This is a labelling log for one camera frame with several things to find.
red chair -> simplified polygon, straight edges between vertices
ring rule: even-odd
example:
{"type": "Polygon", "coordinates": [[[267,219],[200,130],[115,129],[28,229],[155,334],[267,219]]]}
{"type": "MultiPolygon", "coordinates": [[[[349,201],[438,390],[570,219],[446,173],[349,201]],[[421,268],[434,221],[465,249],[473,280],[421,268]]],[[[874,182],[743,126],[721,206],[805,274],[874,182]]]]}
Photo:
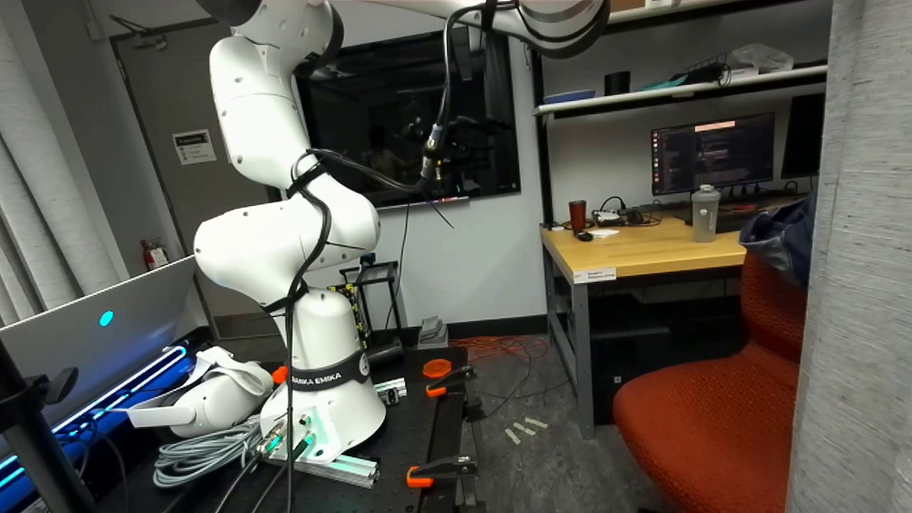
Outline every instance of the red chair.
{"type": "Polygon", "coordinates": [[[788,502],[805,290],[762,260],[742,271],[749,341],[627,381],[615,425],[676,509],[779,513],[788,502]]]}

bottle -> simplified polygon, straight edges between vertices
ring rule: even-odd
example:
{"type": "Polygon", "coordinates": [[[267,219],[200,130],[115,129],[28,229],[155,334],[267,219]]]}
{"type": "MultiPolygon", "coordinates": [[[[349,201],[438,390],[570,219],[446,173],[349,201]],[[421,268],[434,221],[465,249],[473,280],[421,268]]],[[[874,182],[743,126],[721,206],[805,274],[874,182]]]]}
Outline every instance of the bottle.
{"type": "Polygon", "coordinates": [[[705,182],[692,194],[692,239],[698,243],[716,239],[716,221],[719,221],[719,190],[705,182]]]}

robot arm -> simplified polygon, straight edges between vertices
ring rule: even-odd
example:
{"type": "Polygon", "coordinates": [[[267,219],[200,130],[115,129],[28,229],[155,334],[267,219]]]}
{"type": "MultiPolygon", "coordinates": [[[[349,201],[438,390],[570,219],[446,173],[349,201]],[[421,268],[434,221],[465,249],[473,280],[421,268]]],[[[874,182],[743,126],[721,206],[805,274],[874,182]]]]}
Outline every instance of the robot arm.
{"type": "MultiPolygon", "coordinates": [[[[309,271],[373,250],[379,230],[377,209],[322,173],[293,92],[297,65],[322,63],[342,45],[342,21],[332,0],[200,3],[235,26],[212,49],[212,87],[230,166],[255,182],[287,190],[287,200],[202,221],[195,254],[208,280],[267,307],[287,345],[290,378],[260,414],[263,435],[283,421],[287,434],[286,449],[267,459],[332,465],[384,418],[351,306],[340,293],[299,287],[309,271]]],[[[607,0],[373,3],[514,33],[544,53],[584,49],[607,15],[607,0]]]]}
{"type": "MultiPolygon", "coordinates": [[[[329,0],[200,0],[230,23],[230,38],[212,49],[212,87],[228,157],[255,182],[287,190],[293,179],[319,170],[303,123],[293,69],[322,63],[342,45],[342,21],[329,0]]],[[[607,0],[507,0],[483,11],[484,0],[373,0],[408,11],[458,18],[527,40],[544,53],[584,49],[601,28],[607,0]]],[[[329,250],[310,268],[357,260],[377,246],[377,209],[322,173],[310,184],[324,201],[293,194],[283,206],[260,206],[212,219],[196,233],[202,271],[260,306],[286,296],[297,268],[319,243],[332,214],[329,250]]]]}

curtain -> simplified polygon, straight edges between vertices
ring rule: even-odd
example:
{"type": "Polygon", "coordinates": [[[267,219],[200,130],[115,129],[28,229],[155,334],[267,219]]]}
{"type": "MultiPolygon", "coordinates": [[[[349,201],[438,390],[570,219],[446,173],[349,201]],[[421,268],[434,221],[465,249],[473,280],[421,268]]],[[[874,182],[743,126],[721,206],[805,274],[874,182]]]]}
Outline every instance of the curtain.
{"type": "Polygon", "coordinates": [[[0,314],[25,320],[118,281],[54,126],[0,21],[0,314]]]}
{"type": "Polygon", "coordinates": [[[912,3],[833,3],[790,509],[912,506],[912,3]]]}

wooden tabletop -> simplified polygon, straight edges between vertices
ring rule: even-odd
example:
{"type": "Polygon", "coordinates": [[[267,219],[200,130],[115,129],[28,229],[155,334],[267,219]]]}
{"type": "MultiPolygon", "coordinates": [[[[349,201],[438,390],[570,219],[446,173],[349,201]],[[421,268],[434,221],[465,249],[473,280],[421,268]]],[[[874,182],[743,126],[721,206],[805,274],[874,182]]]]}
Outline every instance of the wooden tabletop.
{"type": "Polygon", "coordinates": [[[541,230],[541,243],[572,284],[743,264],[738,230],[712,243],[695,243],[682,219],[615,230],[592,243],[579,243],[570,230],[541,230]]]}

